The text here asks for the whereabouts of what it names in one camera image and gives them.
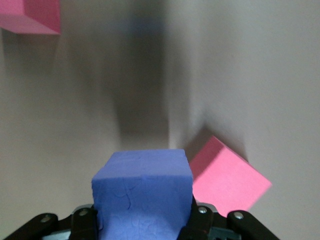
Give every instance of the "pink cube face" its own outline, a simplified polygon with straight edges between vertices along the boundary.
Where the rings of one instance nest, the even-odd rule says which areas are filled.
[[[1,0],[0,27],[17,34],[60,34],[59,0]]]
[[[1,0],[0,15],[23,15],[24,0]]]
[[[271,182],[248,162],[212,137],[190,163],[195,199],[214,205],[226,217],[250,207]]]

